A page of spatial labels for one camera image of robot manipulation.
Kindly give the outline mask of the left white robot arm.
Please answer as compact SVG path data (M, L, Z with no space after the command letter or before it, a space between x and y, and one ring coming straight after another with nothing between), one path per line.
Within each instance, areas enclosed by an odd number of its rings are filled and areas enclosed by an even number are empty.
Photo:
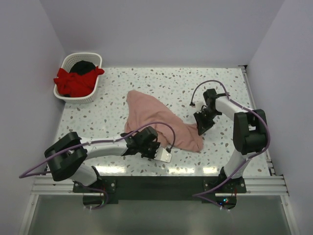
M54 181L71 179L85 186L99 180L95 167L83 166L85 160L104 156L129 156L141 154L143 158L160 159L163 148L158 134L151 126L133 134L122 133L114 138L87 139L70 132L45 151L45 158Z

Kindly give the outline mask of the pink t shirt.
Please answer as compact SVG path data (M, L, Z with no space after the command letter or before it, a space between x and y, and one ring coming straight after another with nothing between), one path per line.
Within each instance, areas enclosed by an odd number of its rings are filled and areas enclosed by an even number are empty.
M129 91L126 102L129 115L125 132L150 124L158 134L162 147L174 147L191 152L203 149L203 139L198 135L196 124L186 124L155 97L138 91Z

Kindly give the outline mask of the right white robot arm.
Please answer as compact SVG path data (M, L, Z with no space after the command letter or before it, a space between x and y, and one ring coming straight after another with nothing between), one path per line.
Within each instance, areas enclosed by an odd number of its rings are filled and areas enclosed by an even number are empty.
M233 121L233 145L235 147L227 164L222 167L222 180L243 176L248 162L266 151L270 142L266 114L263 110L252 110L232 100L227 93L218 94L215 89L203 93L204 101L190 102L196 108L198 135L211 129L214 118L225 115Z

